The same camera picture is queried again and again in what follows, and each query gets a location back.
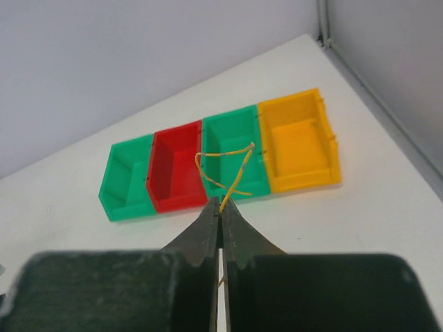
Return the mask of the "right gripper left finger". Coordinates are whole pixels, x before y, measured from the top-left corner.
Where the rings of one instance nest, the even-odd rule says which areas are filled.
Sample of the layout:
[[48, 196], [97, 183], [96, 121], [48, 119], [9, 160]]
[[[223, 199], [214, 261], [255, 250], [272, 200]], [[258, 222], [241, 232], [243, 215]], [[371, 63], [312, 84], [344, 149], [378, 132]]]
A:
[[2, 331], [216, 331], [219, 199], [159, 250], [46, 251], [1, 303]]

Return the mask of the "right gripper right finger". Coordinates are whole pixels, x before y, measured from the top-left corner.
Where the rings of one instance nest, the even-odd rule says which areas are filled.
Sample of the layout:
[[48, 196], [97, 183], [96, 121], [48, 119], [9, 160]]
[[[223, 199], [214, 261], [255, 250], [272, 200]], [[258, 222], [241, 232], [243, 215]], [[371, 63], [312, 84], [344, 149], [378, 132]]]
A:
[[289, 254], [221, 213], [229, 331], [439, 331], [413, 269], [385, 253]]

